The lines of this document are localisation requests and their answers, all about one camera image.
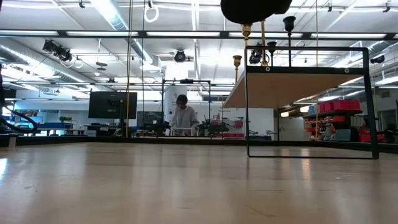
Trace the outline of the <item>black metal candlestick holder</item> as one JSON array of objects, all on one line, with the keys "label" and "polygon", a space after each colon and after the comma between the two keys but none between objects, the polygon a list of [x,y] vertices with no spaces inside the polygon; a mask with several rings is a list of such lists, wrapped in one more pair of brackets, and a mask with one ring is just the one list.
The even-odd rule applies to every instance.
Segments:
[{"label": "black metal candlestick holder", "polygon": [[271,56],[271,66],[274,65],[274,52],[275,52],[275,46],[276,46],[277,42],[276,41],[270,41],[267,43],[267,46],[270,47],[268,49],[270,56]]},{"label": "black metal candlestick holder", "polygon": [[285,14],[292,0],[221,0],[224,17],[237,24],[251,24],[273,14]]},{"label": "black metal candlestick holder", "polygon": [[[294,22],[296,20],[295,16],[288,16],[283,19],[284,22],[284,29],[287,32],[288,35],[288,47],[291,47],[291,41],[292,41],[292,31],[295,27]],[[289,66],[292,66],[292,51],[291,49],[289,51]]]}]

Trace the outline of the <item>person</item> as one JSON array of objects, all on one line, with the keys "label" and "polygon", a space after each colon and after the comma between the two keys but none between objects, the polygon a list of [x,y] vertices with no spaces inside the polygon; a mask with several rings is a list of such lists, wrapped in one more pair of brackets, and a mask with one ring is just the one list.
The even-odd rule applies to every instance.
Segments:
[{"label": "person", "polygon": [[186,95],[178,95],[170,126],[174,129],[174,136],[194,136],[195,129],[199,125],[195,110],[187,105]]}]

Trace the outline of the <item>red storage bins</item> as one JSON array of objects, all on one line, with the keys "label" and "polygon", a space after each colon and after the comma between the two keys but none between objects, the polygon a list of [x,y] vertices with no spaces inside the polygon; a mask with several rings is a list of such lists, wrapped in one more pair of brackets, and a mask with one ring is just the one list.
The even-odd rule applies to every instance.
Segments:
[{"label": "red storage bins", "polygon": [[224,138],[242,139],[245,137],[243,120],[224,119],[223,122],[228,129],[222,132]]}]

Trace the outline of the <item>large black display screen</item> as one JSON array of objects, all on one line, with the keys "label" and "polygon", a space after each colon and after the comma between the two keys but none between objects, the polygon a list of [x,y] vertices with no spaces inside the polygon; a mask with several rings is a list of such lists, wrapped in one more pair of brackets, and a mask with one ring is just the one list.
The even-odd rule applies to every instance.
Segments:
[{"label": "large black display screen", "polygon": [[136,119],[137,93],[93,91],[88,117],[93,119]]}]

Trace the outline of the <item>rack with red bins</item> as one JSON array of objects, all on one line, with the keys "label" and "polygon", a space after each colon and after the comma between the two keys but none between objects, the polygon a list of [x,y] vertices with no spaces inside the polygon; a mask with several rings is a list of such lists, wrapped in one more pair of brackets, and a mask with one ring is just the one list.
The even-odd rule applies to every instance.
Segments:
[{"label": "rack with red bins", "polygon": [[333,100],[312,105],[303,117],[310,141],[359,142],[363,124],[358,100]]}]

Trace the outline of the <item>black spotlight cluster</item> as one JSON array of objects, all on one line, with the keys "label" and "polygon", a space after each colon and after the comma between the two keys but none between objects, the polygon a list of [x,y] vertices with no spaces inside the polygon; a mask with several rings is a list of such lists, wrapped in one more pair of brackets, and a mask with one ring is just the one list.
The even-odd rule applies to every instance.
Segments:
[{"label": "black spotlight cluster", "polygon": [[42,50],[48,54],[54,55],[62,62],[70,62],[73,58],[70,49],[66,49],[52,40],[45,40]]}]

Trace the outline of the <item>wooden shelf with black frame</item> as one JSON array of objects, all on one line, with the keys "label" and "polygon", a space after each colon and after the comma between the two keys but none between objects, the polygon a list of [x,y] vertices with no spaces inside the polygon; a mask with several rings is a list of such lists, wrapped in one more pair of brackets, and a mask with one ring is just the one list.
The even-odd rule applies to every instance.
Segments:
[{"label": "wooden shelf with black frame", "polygon": [[[337,67],[276,67],[273,65],[250,66],[247,63],[249,50],[302,50],[312,52],[360,52],[361,68]],[[246,154],[250,152],[249,110],[251,108],[281,107],[302,98],[315,95],[338,85],[363,77],[371,138],[371,158],[379,158],[374,102],[369,72],[369,50],[366,47],[272,47],[249,45],[244,48],[244,72],[236,81],[224,102],[227,108],[244,108],[246,117]]]}]

